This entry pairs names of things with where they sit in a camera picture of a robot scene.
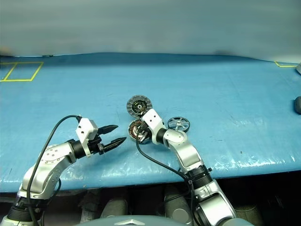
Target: metal gear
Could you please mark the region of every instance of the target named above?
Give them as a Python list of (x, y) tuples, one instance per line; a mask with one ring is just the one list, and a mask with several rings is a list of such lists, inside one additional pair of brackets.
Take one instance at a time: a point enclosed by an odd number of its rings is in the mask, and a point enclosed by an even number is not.
[(127, 112), (135, 118), (141, 117), (151, 108), (151, 101), (143, 95), (135, 95), (127, 102)]

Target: silver robot arm segment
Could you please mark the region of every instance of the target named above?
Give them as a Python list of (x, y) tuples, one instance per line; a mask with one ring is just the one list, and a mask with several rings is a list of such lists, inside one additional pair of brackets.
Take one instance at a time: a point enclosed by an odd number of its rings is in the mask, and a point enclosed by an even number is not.
[(236, 218), (229, 200), (210, 173), (196, 148), (183, 131), (166, 129), (162, 119), (154, 109), (150, 109), (141, 118), (151, 131), (154, 144), (163, 144), (170, 148), (179, 162), (180, 168), (194, 185), (196, 213), (205, 226), (220, 226), (228, 219)]
[[(48, 146), (43, 153), (39, 166), (34, 175), (30, 188), (31, 206), (35, 209), (35, 218), (40, 219), (42, 212), (53, 196), (55, 186), (61, 173), (77, 159), (91, 154), (103, 154), (119, 146), (126, 137), (117, 138), (107, 145), (101, 144), (101, 134), (106, 134), (118, 126), (109, 125), (98, 128), (88, 119), (81, 118), (76, 133), (78, 141), (68, 140), (66, 143)], [(28, 212), (27, 187), (33, 173), (32, 166), (25, 174), (17, 193), (14, 206), (2, 220), (0, 226), (33, 226), (32, 218)]]

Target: white wall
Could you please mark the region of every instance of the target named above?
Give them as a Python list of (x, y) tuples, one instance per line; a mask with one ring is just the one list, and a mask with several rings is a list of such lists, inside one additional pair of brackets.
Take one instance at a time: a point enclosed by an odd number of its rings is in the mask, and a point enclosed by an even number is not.
[(301, 0), (0, 0), (15, 56), (229, 54), (301, 62)]

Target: toothed gear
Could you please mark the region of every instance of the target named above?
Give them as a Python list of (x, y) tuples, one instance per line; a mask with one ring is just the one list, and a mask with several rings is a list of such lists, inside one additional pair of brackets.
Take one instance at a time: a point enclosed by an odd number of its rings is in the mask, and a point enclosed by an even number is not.
[(141, 117), (142, 115), (147, 113), (151, 108), (151, 101), (143, 95), (133, 96), (127, 102), (127, 112), (135, 118)]

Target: yellow tape square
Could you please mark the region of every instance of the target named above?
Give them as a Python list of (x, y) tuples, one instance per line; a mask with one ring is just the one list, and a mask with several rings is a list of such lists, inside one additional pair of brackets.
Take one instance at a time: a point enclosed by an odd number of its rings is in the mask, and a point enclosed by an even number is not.
[[(13, 70), (16, 68), (16, 66), (21, 65), (21, 64), (39, 64), (39, 66), (36, 69), (36, 71), (33, 73), (33, 75), (31, 76), (30, 79), (9, 79), (9, 76), (11, 75)], [(0, 65), (13, 65), (12, 68), (9, 70), (9, 72), (4, 77), (4, 79), (0, 80), (0, 81), (32, 81), (36, 77), (37, 73), (39, 72), (39, 70), (41, 69), (43, 64), (44, 64), (44, 62), (6, 62), (6, 63), (0, 63)]]

